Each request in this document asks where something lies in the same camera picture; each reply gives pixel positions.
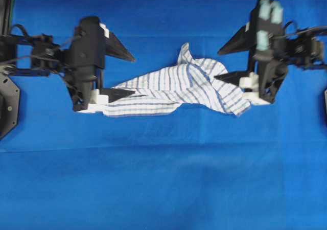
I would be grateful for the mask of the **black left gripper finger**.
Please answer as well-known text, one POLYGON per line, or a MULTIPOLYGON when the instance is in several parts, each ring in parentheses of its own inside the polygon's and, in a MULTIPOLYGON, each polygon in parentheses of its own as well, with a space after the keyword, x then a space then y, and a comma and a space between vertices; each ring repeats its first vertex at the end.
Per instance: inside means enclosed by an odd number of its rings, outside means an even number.
POLYGON ((88 110, 104 110, 110 103, 134 94, 134 91, 120 88, 100 88, 91 91, 88 110))
POLYGON ((134 62, 135 58, 123 46, 119 39, 112 33, 105 24, 99 23, 99 26, 104 30, 105 36, 105 54, 110 57, 122 59, 129 62, 134 62))

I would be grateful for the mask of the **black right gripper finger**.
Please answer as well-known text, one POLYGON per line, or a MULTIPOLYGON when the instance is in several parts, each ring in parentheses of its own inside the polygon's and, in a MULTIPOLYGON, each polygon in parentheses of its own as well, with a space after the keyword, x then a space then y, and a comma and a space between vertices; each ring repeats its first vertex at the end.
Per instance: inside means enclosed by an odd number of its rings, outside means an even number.
POLYGON ((235 71, 226 74, 216 75, 215 79, 225 83, 233 84, 245 92, 259 91, 259 76, 255 72, 235 71))
POLYGON ((242 26, 237 33, 217 52, 218 55, 226 55, 249 51, 255 45, 254 32, 250 22, 242 26))

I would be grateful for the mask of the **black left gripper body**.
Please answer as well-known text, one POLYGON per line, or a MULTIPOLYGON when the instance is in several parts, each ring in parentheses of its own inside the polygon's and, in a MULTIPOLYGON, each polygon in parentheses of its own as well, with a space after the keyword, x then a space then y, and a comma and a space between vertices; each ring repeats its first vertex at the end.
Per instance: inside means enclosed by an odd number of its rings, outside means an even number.
POLYGON ((73 103, 73 111, 88 109, 91 91, 103 87, 105 47, 71 45, 64 51, 64 80, 73 103))

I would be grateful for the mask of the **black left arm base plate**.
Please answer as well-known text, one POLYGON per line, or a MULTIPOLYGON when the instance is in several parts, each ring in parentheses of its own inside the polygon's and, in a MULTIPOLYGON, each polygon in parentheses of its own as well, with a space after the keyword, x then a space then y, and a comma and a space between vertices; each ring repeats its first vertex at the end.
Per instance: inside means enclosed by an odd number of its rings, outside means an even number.
POLYGON ((20 89, 1 74, 1 140, 18 124, 20 89))

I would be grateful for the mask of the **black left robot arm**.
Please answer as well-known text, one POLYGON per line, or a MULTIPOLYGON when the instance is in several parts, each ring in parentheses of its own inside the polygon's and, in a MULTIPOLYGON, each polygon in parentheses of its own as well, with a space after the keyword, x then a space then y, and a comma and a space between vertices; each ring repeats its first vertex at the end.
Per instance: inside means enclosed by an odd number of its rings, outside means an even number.
POLYGON ((30 36, 16 24, 22 35, 1 36, 1 73, 7 76, 47 77, 58 75, 67 87, 75 112, 99 111, 134 94, 132 90, 104 88, 105 57, 134 62, 135 58, 97 17, 80 20, 68 49, 55 44, 50 35, 30 36))

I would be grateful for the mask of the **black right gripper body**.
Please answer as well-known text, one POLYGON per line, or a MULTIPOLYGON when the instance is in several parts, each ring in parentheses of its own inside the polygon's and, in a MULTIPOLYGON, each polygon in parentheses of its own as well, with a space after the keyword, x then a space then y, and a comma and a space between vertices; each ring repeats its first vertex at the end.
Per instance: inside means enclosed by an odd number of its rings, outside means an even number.
POLYGON ((259 91, 246 92, 246 99, 253 105, 269 105, 274 103, 275 96, 288 73, 285 63, 286 39, 284 35, 272 37, 274 54, 271 61, 257 61, 253 58, 254 48, 249 50, 248 71, 259 76, 259 91))

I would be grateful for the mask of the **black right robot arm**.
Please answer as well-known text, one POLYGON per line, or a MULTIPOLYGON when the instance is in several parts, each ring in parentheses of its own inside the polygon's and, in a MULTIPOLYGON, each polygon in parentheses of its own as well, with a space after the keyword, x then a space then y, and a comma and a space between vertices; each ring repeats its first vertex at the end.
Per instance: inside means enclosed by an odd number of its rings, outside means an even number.
POLYGON ((214 77, 243 89, 243 98, 253 105, 272 104, 289 65, 303 70, 326 69, 324 43, 317 39, 325 35, 325 26, 297 29, 290 34, 286 27, 254 33, 254 26, 247 23, 218 51, 219 55, 248 51, 247 70, 214 77))

